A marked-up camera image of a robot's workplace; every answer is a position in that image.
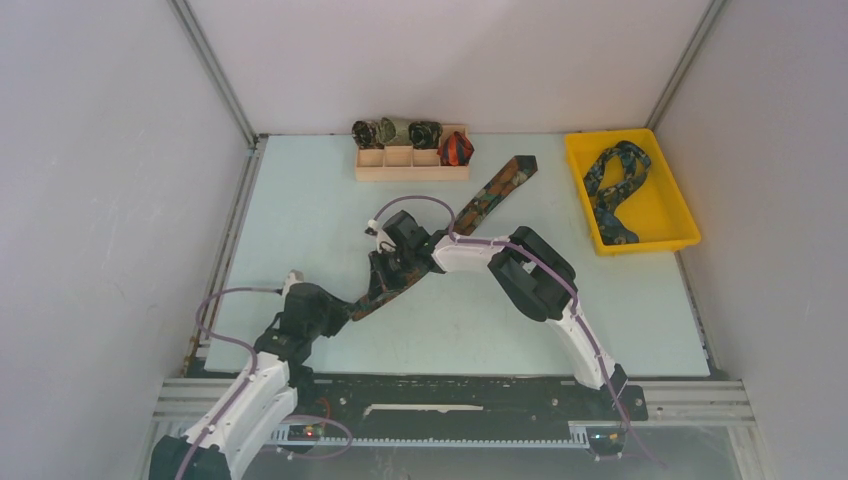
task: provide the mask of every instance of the wooden tray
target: wooden tray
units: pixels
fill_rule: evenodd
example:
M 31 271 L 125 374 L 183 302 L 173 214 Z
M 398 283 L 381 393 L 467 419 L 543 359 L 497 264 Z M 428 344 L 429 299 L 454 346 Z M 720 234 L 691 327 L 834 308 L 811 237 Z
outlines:
M 453 134 L 468 135 L 465 125 L 442 125 L 439 143 Z M 415 150 L 412 147 L 357 150 L 356 180 L 359 182 L 437 182 L 471 178 L 471 165 L 442 166 L 436 149 Z

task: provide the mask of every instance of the yellow tray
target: yellow tray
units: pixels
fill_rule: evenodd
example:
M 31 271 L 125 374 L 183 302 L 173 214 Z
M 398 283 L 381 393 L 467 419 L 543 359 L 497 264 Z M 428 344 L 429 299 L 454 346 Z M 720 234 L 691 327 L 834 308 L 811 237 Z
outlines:
M 621 223 L 639 235 L 639 243 L 604 245 L 595 222 L 595 214 L 592 212 L 595 199 L 590 199 L 586 193 L 583 177 L 604 149 L 613 147 L 622 140 L 635 143 L 651 157 L 651 170 L 644 185 L 615 210 L 615 216 Z M 680 189 L 677 188 L 654 132 L 647 128 L 637 128 L 570 133 L 565 136 L 565 156 L 577 184 L 577 195 L 589 222 L 589 236 L 598 255 L 676 251 L 701 241 L 701 233 L 689 213 Z M 623 178 L 621 162 L 617 159 L 610 160 L 601 188 L 620 182 Z

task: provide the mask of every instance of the white wall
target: white wall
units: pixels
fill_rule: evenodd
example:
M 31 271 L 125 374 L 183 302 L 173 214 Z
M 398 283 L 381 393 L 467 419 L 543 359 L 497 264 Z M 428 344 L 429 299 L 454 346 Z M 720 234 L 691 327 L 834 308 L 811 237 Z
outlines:
M 194 0 L 251 124 L 474 132 L 644 124 L 708 0 Z
M 0 78 L 0 478 L 127 478 L 246 146 L 165 0 L 0 2 Z
M 783 479 L 845 478 L 848 3 L 731 2 L 658 129 L 719 360 Z

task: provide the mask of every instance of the patterned tie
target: patterned tie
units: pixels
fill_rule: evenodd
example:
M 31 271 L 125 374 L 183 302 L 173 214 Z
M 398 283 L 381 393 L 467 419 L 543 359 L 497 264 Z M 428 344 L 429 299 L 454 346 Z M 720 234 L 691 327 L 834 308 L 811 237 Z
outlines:
M 521 186 L 528 178 L 538 171 L 536 157 L 533 155 L 517 155 L 506 162 L 503 168 L 468 202 L 459 212 L 454 224 L 454 232 L 460 235 L 471 235 L 510 193 Z M 384 292 L 373 300 L 368 294 L 363 295 L 351 305 L 350 318 L 353 321 L 362 320 L 378 308 L 389 303 L 392 299 L 407 291 L 418 280 L 427 274 L 425 268 L 417 267 L 404 273 L 406 286 L 400 290 Z

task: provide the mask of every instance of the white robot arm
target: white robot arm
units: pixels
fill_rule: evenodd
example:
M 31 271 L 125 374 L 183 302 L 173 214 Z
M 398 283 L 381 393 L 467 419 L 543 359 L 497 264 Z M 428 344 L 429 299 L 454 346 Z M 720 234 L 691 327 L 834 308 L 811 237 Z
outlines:
M 519 311 L 554 329 L 572 360 L 578 383 L 595 391 L 593 395 L 608 406 L 613 403 L 610 392 L 618 396 L 623 391 L 626 374 L 597 342 L 580 305 L 575 305 L 574 269 L 533 230 L 519 227 L 510 236 L 488 240 L 451 236 L 446 231 L 430 235 L 408 213 L 400 211 L 382 228 L 372 220 L 366 232 L 377 240 L 369 294 L 372 290 L 376 295 L 402 291 L 408 287 L 405 273 L 410 271 L 489 272 Z M 564 288 L 546 268 L 521 252 L 544 262 L 570 288 Z M 311 381 L 311 370 L 303 362 L 312 342 L 320 335 L 338 333 L 350 318 L 351 305 L 300 278 L 298 274 L 289 275 L 282 290 L 285 309 L 274 322 L 279 321 L 279 327 L 269 327 L 254 346 L 259 352 L 258 370 L 251 374 L 246 367 L 209 414 L 183 438 L 165 437 L 157 444 L 150 480 L 173 480 L 176 466 L 198 438 L 192 476 L 185 478 L 239 480 L 272 431 L 294 412 L 297 385 Z M 235 396 L 245 378 L 249 380 L 247 386 Z M 228 403 L 226 413 L 210 426 L 216 412 Z

